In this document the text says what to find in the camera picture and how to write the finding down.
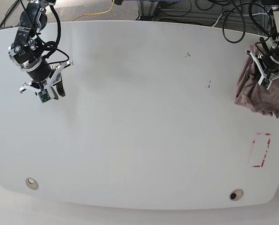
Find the right table grommet hole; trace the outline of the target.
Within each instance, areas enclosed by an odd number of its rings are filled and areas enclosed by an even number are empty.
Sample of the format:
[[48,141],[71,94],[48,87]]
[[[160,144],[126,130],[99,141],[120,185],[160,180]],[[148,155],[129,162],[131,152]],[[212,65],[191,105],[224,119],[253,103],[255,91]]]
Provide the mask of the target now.
[[231,201],[238,201],[242,198],[244,191],[242,189],[236,189],[232,191],[229,195]]

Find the table grommet hole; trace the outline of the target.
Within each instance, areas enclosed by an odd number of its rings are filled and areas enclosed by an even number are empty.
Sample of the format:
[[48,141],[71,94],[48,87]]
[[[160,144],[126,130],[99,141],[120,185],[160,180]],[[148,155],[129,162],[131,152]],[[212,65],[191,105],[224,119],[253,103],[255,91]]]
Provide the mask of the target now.
[[39,187],[38,183],[33,178],[27,178],[25,180],[25,183],[26,183],[27,187],[32,190],[37,190]]
[[231,201],[238,201],[242,198],[244,191],[242,189],[236,189],[232,191],[229,195]]

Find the left table grommet hole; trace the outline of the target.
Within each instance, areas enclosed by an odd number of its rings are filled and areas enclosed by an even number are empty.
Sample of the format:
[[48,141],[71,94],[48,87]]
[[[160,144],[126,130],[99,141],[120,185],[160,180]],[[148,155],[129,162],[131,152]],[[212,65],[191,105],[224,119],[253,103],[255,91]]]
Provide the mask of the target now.
[[25,183],[26,183],[27,187],[32,190],[37,190],[39,187],[38,183],[33,178],[27,178],[25,180]]

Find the mauve t-shirt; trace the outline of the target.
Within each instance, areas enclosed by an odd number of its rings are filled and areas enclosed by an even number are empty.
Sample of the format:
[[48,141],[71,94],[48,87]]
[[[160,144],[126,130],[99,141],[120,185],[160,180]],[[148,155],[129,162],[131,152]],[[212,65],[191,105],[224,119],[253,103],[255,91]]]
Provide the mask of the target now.
[[251,56],[247,55],[235,89],[235,104],[253,113],[279,118],[279,78],[269,89],[258,84],[260,72]]

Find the red tape rectangle marking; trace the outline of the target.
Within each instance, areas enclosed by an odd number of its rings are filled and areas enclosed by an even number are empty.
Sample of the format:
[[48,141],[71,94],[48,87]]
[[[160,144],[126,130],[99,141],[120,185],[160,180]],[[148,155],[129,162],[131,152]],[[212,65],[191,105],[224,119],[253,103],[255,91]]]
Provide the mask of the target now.
[[256,133],[253,138],[248,165],[251,168],[261,168],[264,166],[266,155],[271,141],[270,133]]

